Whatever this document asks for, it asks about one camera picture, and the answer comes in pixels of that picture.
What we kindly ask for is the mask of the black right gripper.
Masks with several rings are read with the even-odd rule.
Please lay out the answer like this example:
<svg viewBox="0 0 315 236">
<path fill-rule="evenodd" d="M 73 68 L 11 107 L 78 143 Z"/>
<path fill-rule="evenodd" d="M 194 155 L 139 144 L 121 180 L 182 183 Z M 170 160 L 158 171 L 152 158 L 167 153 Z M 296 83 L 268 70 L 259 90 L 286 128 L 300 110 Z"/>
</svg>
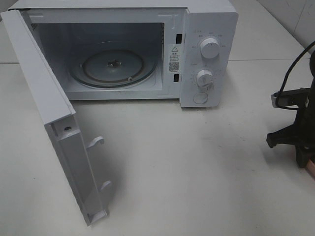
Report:
<svg viewBox="0 0 315 236">
<path fill-rule="evenodd" d="M 270 148 L 280 144 L 295 146 L 296 163 L 305 168 L 315 156 L 315 95 L 308 94 L 306 104 L 297 110 L 292 125 L 267 134 L 266 142 Z"/>
</svg>

